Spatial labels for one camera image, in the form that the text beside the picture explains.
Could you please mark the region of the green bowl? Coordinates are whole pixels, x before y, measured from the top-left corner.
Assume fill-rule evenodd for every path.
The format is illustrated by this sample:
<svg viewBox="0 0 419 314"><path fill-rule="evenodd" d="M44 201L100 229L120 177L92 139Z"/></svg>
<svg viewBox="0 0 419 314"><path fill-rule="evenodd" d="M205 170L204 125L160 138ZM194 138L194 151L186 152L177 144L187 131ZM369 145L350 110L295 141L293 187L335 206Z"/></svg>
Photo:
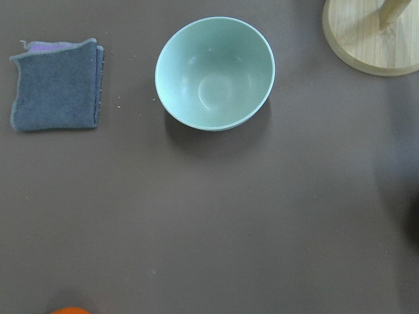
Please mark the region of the green bowl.
<svg viewBox="0 0 419 314"><path fill-rule="evenodd" d="M273 51L253 26L235 18L203 18L177 31L155 68L166 111L203 131L248 121L268 99L275 79Z"/></svg>

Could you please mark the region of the wooden stand round base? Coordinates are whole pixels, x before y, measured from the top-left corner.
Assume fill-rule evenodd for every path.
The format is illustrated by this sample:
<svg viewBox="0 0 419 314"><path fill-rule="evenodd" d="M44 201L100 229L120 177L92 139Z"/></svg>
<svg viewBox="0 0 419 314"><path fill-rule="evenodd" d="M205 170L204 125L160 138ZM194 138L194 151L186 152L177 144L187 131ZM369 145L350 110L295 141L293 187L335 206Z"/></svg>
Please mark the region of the wooden stand round base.
<svg viewBox="0 0 419 314"><path fill-rule="evenodd" d="M418 1L326 1L322 27L331 50L358 71L418 71Z"/></svg>

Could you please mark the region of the grey folded cloth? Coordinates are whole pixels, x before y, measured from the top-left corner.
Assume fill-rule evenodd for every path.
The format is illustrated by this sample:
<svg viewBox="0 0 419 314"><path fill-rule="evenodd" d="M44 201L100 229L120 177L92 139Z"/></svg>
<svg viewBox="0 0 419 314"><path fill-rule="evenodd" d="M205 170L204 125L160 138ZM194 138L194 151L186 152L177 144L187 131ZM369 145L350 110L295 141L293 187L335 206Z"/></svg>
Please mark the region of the grey folded cloth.
<svg viewBox="0 0 419 314"><path fill-rule="evenodd" d="M104 49L81 43L24 43L10 124L16 131L90 129L98 125Z"/></svg>

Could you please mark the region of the orange fruit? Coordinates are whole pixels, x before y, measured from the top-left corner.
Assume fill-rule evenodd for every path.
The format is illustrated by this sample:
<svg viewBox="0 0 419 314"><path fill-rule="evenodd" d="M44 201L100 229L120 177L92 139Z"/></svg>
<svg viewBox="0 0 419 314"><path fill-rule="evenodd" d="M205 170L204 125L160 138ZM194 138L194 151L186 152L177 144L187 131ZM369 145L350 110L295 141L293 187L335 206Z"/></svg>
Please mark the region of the orange fruit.
<svg viewBox="0 0 419 314"><path fill-rule="evenodd" d="M81 307L63 307L51 312L51 314L90 314L90 312Z"/></svg>

